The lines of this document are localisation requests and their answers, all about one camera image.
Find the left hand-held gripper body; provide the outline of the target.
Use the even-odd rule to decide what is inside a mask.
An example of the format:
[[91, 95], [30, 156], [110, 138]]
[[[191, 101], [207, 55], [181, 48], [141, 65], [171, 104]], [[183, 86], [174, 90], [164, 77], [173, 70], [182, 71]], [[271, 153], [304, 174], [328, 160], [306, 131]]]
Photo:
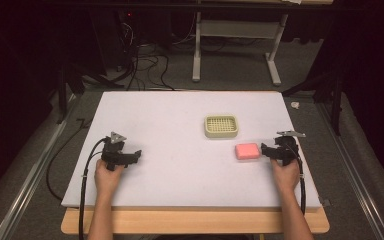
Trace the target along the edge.
[[110, 136], [105, 139], [101, 159], [106, 163], [108, 170], [114, 171], [117, 166], [126, 165], [122, 152], [126, 140], [126, 137], [116, 132], [112, 132]]

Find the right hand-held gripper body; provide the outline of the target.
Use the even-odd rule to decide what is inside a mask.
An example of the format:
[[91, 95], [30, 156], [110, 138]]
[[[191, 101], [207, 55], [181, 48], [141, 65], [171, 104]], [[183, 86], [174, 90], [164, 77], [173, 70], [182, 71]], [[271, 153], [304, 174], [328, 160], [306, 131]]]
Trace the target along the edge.
[[302, 165], [302, 160], [299, 155], [299, 146], [296, 138], [305, 137], [305, 133], [299, 133], [294, 130], [278, 131], [279, 137], [275, 139], [275, 144], [281, 149], [281, 157], [278, 161], [282, 162], [283, 166], [287, 166], [292, 160], [296, 160], [298, 165]]

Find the pink soap bar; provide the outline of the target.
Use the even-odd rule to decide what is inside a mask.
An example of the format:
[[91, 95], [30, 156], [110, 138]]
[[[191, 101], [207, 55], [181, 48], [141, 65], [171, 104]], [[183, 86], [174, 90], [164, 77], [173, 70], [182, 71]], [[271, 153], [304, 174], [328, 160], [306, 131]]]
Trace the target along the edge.
[[238, 160], [257, 159], [260, 151], [255, 143], [237, 144], [235, 155]]

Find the pale green soap dish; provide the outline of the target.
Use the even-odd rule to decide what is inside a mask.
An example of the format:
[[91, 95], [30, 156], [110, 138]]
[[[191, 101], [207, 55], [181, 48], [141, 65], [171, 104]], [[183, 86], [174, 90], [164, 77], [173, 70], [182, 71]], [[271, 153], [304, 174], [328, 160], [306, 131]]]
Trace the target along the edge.
[[207, 138], [235, 138], [239, 126], [235, 116], [213, 115], [204, 119], [204, 132]]

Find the person's left hand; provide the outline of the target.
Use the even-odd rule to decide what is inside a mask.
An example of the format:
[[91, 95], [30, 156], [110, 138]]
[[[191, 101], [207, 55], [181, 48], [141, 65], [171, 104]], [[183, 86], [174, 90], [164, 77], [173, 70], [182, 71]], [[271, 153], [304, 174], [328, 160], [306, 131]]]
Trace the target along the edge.
[[116, 166], [113, 171], [107, 169], [106, 162], [98, 160], [95, 169], [95, 185], [99, 197], [111, 198], [121, 179], [123, 166]]

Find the person's right hand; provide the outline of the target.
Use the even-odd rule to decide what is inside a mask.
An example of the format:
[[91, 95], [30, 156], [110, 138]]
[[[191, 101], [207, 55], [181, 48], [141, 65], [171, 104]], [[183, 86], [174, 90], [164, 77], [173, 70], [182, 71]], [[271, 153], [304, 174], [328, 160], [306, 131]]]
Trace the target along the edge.
[[277, 160], [270, 160], [274, 175], [274, 181], [280, 195], [293, 194], [299, 182], [300, 172], [296, 160], [292, 160], [288, 165], [282, 166]]

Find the white foam mat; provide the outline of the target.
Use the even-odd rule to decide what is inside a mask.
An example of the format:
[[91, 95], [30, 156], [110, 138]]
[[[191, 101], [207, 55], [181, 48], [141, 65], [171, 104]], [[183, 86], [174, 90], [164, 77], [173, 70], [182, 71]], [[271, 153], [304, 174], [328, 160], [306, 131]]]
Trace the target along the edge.
[[[207, 138], [206, 116], [232, 115], [235, 138]], [[271, 163], [261, 156], [238, 160], [241, 143], [273, 145], [278, 131], [292, 129], [280, 93], [252, 91], [143, 91], [102, 95], [63, 198], [66, 207], [95, 202], [95, 157], [100, 139], [116, 132], [124, 150], [142, 150], [124, 170], [116, 207], [277, 208]]]

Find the black stand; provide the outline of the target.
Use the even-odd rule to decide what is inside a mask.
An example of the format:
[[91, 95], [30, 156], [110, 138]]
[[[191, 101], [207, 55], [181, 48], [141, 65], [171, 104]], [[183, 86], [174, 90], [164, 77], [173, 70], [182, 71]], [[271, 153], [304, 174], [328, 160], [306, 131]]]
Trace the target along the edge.
[[309, 90], [314, 90], [313, 100], [315, 103], [331, 103], [330, 124], [335, 134], [340, 135], [342, 78], [333, 72], [323, 73], [283, 91], [282, 95], [289, 97], [297, 92]]
[[107, 78], [94, 73], [87, 68], [70, 63], [63, 64], [58, 71], [58, 102], [59, 102], [59, 118], [58, 124], [61, 124], [68, 116], [68, 100], [67, 100], [67, 88], [70, 88], [71, 92], [77, 96], [82, 95], [85, 92], [85, 86], [83, 85], [82, 77], [87, 76], [98, 83], [103, 84], [106, 87], [122, 89], [123, 85], [116, 84], [108, 80]]

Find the wooden table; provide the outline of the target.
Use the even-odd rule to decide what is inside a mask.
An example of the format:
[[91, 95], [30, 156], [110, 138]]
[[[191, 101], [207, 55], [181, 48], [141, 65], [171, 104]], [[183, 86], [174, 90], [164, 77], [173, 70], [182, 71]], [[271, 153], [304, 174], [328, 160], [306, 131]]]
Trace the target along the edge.
[[115, 207], [116, 234], [281, 233], [278, 208]]

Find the metal floor rail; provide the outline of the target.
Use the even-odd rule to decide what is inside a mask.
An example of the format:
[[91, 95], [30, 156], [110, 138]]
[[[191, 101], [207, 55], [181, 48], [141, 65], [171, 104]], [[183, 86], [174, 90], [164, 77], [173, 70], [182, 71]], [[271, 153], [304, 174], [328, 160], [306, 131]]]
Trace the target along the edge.
[[323, 122], [327, 126], [329, 134], [333, 139], [335, 146], [340, 154], [341, 163], [345, 169], [348, 181], [354, 191], [370, 228], [377, 240], [384, 240], [384, 221], [380, 215], [379, 209], [375, 204], [373, 197], [370, 195], [366, 185], [364, 184], [354, 162], [341, 137], [336, 134], [330, 122], [330, 115], [324, 104], [316, 104], [316, 108], [321, 115]]
[[2, 219], [0, 240], [10, 240], [27, 209], [45, 170], [51, 153], [64, 131], [67, 120], [61, 119], [56, 107], [38, 127], [0, 182]]

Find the white desk frame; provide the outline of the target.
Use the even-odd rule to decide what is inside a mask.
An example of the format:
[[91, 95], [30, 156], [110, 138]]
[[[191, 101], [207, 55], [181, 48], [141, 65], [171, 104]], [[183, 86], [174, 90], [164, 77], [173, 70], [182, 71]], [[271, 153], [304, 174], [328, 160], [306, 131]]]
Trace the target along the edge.
[[278, 22], [249, 22], [233, 20], [207, 20], [202, 19], [201, 13], [195, 14], [195, 50], [193, 56], [192, 81], [201, 79], [201, 38], [247, 38], [272, 39], [273, 48], [264, 54], [265, 61], [274, 86], [281, 85], [281, 79], [275, 63], [283, 32], [288, 20], [288, 14], [283, 14]]

